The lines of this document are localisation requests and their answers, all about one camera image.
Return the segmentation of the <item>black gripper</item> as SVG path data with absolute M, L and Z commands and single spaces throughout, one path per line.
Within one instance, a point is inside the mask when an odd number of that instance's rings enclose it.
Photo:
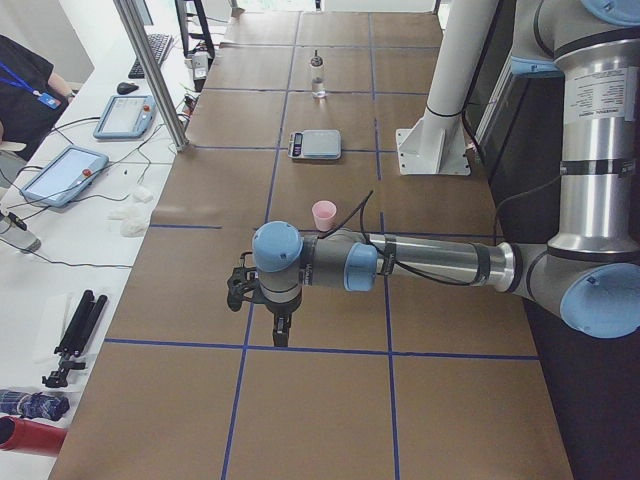
M 287 347 L 289 344 L 290 315 L 301 305 L 302 288 L 295 286 L 287 291 L 272 291 L 265 285 L 260 287 L 264 297 L 264 304 L 274 314 L 272 330 L 273 345 L 275 347 Z

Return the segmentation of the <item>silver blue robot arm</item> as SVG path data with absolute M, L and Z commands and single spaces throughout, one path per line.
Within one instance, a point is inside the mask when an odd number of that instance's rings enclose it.
M 253 236 L 251 267 L 228 280 L 227 302 L 263 304 L 286 346 L 307 285 L 368 291 L 403 270 L 452 286 L 491 285 L 527 298 L 569 327 L 617 338 L 639 327 L 639 246 L 628 232 L 636 170 L 639 5 L 520 1 L 512 70 L 565 81 L 560 218 L 545 244 L 456 243 L 335 228 L 302 235 L 273 221 Z

